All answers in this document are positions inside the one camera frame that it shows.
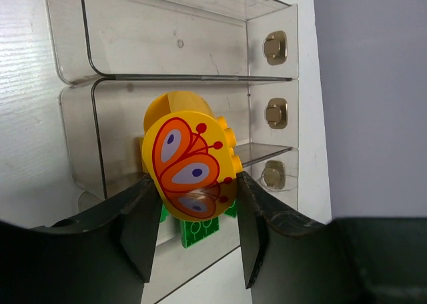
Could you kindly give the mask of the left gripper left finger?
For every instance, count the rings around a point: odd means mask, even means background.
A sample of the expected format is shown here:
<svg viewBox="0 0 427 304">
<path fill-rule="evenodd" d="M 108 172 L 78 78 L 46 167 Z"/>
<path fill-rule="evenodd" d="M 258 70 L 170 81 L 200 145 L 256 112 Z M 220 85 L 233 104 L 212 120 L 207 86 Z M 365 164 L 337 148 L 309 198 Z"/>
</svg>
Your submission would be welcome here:
<svg viewBox="0 0 427 304">
<path fill-rule="evenodd" d="M 149 176 L 51 227 L 1 223 L 2 303 L 140 303 L 162 202 Z"/>
</svg>

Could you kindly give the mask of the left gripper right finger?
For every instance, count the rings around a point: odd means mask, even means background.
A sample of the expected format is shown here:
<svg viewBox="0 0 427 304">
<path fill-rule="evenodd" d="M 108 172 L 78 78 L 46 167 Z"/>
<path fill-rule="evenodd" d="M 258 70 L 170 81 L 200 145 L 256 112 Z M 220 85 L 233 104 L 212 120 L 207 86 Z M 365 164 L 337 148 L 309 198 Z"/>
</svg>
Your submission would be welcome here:
<svg viewBox="0 0 427 304">
<path fill-rule="evenodd" d="M 313 220 L 237 178 L 246 288 L 254 303 L 425 303 L 426 220 Z"/>
</svg>

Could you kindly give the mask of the small green lego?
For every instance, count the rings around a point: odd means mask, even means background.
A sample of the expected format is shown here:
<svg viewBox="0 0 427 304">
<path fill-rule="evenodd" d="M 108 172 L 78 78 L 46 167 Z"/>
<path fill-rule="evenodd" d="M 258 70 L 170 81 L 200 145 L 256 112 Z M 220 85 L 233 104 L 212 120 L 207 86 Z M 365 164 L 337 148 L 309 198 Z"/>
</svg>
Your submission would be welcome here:
<svg viewBox="0 0 427 304">
<path fill-rule="evenodd" d="M 167 217 L 169 216 L 169 211 L 166 209 L 165 205 L 162 204 L 162 208 L 161 208 L 161 216 L 160 216 L 160 223 L 163 223 Z"/>
</svg>

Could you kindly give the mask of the green square lego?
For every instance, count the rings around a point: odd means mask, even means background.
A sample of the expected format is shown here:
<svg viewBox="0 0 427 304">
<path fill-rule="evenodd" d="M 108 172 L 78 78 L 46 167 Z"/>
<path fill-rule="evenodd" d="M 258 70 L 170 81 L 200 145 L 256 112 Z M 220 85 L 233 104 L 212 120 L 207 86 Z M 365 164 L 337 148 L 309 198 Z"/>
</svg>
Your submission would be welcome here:
<svg viewBox="0 0 427 304">
<path fill-rule="evenodd" d="M 218 217 L 207 221 L 180 221 L 181 244 L 187 249 L 220 230 Z"/>
</svg>

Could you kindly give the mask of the orange rounded lego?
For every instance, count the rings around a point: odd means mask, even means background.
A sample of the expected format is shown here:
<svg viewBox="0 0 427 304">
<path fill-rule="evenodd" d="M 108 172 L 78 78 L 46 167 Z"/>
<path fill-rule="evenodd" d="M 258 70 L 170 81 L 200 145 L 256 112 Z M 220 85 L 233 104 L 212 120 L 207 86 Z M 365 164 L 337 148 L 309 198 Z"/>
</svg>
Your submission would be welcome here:
<svg viewBox="0 0 427 304">
<path fill-rule="evenodd" d="M 147 108 L 143 128 L 143 160 L 171 215 L 207 221 L 233 204 L 244 170 L 234 152 L 236 136 L 201 96 L 160 95 Z"/>
</svg>

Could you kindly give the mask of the yellow rectangular lego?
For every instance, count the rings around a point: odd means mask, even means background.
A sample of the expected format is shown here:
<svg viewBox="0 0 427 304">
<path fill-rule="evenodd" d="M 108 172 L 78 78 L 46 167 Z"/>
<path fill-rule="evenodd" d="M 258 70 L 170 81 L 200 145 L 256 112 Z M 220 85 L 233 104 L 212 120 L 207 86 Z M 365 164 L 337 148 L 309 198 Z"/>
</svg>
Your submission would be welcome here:
<svg viewBox="0 0 427 304">
<path fill-rule="evenodd" d="M 139 153 L 140 153 L 140 160 L 141 160 L 141 169 L 143 173 L 148 173 L 147 167 L 143 160 L 143 137 L 138 138 L 138 143 L 139 143 Z"/>
</svg>

